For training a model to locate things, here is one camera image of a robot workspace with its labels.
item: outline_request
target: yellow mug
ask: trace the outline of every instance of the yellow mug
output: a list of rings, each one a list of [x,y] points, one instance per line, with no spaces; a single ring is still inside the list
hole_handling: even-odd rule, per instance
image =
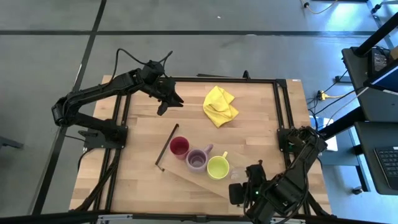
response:
[[[223,156],[212,157],[207,163],[207,174],[213,180],[221,180],[228,175],[229,163],[225,159],[227,154],[224,152]]]

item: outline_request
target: yellow cloth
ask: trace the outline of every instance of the yellow cloth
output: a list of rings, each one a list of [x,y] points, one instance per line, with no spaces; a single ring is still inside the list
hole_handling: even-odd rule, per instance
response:
[[[214,86],[206,95],[203,110],[217,128],[239,114],[239,111],[230,105],[234,99],[233,95],[218,86]]]

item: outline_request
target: monitor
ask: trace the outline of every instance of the monitor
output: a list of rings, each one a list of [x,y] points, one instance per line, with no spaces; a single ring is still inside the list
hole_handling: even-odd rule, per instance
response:
[[[388,63],[364,82],[364,86],[398,95],[398,59]]]

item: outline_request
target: wooden board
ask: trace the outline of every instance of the wooden board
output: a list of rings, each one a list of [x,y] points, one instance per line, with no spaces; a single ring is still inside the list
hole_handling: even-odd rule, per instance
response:
[[[107,82],[110,76],[104,76]],[[309,125],[307,106],[300,80],[287,80],[290,105],[296,127]],[[239,115],[217,129],[203,112],[206,94],[219,85],[236,98],[232,105]],[[112,211],[143,213],[190,213],[209,215],[242,215],[243,211],[229,204],[228,186],[209,187],[198,184],[186,173],[182,177],[176,170],[162,172],[155,161],[176,123],[180,128],[175,136],[183,135],[194,146],[214,144],[211,155],[228,151],[228,160],[236,170],[243,169],[259,159],[264,161],[267,177],[271,178],[285,168],[283,155],[279,152],[276,129],[278,128],[272,85],[260,83],[199,83],[178,82],[177,93],[184,99],[183,108],[169,108],[163,116],[157,116],[159,103],[145,93],[132,96],[127,125],[129,134],[122,150],[118,168]],[[283,112],[283,95],[280,100]],[[94,116],[110,118],[116,97],[98,101]],[[87,154],[80,166],[70,208],[82,203],[98,181],[103,160],[103,149]],[[308,179],[310,191],[321,206],[330,212],[322,170],[318,161],[312,166]],[[104,207],[105,189],[101,207]]]

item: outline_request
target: concrete floor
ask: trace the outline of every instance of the concrete floor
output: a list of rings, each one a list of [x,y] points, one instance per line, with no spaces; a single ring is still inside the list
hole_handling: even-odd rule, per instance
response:
[[[2,30],[91,30],[100,0],[0,0]],[[311,1],[319,11],[329,2]],[[385,22],[397,6],[377,12]],[[313,15],[300,1],[280,0],[113,0],[108,1],[99,30],[271,30],[374,31],[377,24],[365,3],[340,2]],[[30,213],[37,185],[49,158],[57,127],[50,112],[68,93],[88,43],[87,35],[0,35],[0,136],[23,142],[23,149],[0,151],[0,217]],[[239,35],[103,35],[97,36],[82,88],[96,85],[110,74],[114,53],[122,47],[141,60],[156,60],[169,50],[167,72],[173,76],[197,73],[240,77],[249,70],[258,78],[299,78],[307,98],[343,74],[341,49],[358,46],[366,36],[239,36]],[[391,35],[398,44],[395,33]],[[121,55],[118,73],[138,67]],[[337,85],[329,94],[351,91]],[[349,99],[334,104],[320,116],[330,116]],[[329,102],[323,102],[318,108]],[[352,103],[336,118],[358,106]],[[92,114],[94,105],[82,108]],[[78,136],[78,128],[68,134]],[[82,144],[66,139],[44,206],[44,213],[65,212],[76,178]],[[324,167],[332,211],[341,218],[397,223],[393,210],[397,197],[381,196],[373,189],[361,195],[347,192],[359,185],[353,167]]]

